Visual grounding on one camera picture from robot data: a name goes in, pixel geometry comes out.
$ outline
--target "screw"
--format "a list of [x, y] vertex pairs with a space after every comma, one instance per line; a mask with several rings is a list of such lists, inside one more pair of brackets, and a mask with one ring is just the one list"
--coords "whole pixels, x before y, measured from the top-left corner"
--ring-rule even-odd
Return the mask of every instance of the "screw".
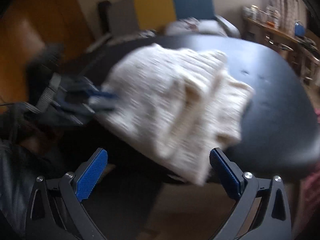
[[252, 178], [252, 173], [250, 173], [250, 172], [245, 172], [245, 173], [244, 173], [244, 176], [245, 176], [247, 179], [251, 179], [251, 178]]
[[66, 175], [71, 179], [71, 178], [73, 177], [73, 172], [68, 171], [68, 172], [66, 173]]
[[276, 175], [276, 176], [275, 176], [275, 181], [277, 181], [277, 182], [281, 182], [281, 177], [280, 177], [280, 176], [278, 176], [278, 175]]
[[36, 179], [36, 182], [41, 182], [43, 181], [43, 177], [42, 176], [39, 176], [37, 179]]

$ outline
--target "black table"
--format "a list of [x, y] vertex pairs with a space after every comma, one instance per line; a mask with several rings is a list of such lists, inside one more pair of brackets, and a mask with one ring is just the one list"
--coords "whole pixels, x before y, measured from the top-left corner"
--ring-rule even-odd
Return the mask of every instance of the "black table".
[[241, 121], [242, 140], [225, 152], [243, 171], [268, 178], [278, 174], [292, 181], [312, 170], [320, 155], [316, 114], [293, 70], [265, 46], [211, 35], [156, 37], [103, 46], [64, 67], [86, 66], [85, 76], [100, 85], [127, 53], [153, 43], [169, 49], [221, 50], [228, 55], [230, 74], [254, 88]]

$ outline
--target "yellow panel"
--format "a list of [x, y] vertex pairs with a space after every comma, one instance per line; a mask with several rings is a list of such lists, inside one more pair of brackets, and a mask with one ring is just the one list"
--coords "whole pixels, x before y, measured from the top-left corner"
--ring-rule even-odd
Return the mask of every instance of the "yellow panel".
[[167, 23], [176, 21], [173, 0], [134, 0], [141, 30], [160, 31]]

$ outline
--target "striped curtain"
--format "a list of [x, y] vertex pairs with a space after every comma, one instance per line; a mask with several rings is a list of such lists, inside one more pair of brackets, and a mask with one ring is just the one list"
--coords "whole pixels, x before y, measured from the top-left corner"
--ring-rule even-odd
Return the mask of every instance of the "striped curtain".
[[295, 22], [299, 20], [307, 26], [307, 8], [302, 0], [275, 0], [280, 13], [280, 30], [294, 37]]

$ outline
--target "knitted sweater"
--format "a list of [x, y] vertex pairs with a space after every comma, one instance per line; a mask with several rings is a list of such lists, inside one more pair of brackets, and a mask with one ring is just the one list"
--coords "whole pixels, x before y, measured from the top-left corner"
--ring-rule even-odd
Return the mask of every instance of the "knitted sweater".
[[203, 185], [209, 153], [240, 140], [240, 119], [253, 89], [232, 78], [220, 51], [136, 49], [111, 70], [102, 90], [119, 96], [98, 121], [140, 153]]

